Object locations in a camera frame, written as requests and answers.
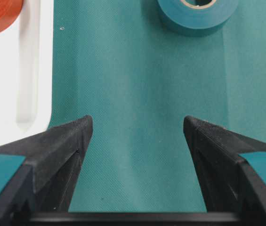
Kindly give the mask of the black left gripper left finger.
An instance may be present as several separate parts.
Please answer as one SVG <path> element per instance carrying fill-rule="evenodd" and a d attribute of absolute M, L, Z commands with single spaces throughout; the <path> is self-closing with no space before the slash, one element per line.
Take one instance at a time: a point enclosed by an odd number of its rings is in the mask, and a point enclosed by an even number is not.
<path fill-rule="evenodd" d="M 0 226 L 18 212 L 68 211 L 92 133 L 86 115 L 0 146 Z"/>

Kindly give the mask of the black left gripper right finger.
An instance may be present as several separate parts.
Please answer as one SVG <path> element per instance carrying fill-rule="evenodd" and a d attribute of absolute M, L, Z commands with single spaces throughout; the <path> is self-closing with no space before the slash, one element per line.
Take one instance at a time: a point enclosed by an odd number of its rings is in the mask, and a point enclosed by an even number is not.
<path fill-rule="evenodd" d="M 244 155 L 266 160 L 266 143 L 186 116 L 185 136 L 208 212 L 234 212 L 266 226 L 266 179 Z"/>

